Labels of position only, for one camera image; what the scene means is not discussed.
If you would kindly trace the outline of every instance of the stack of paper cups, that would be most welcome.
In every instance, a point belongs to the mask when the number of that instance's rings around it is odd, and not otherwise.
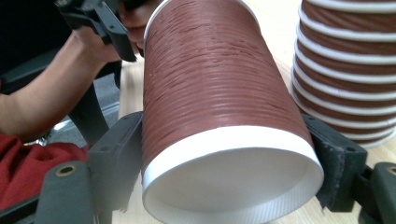
[[[291,94],[363,147],[395,134],[396,1],[303,0]]]

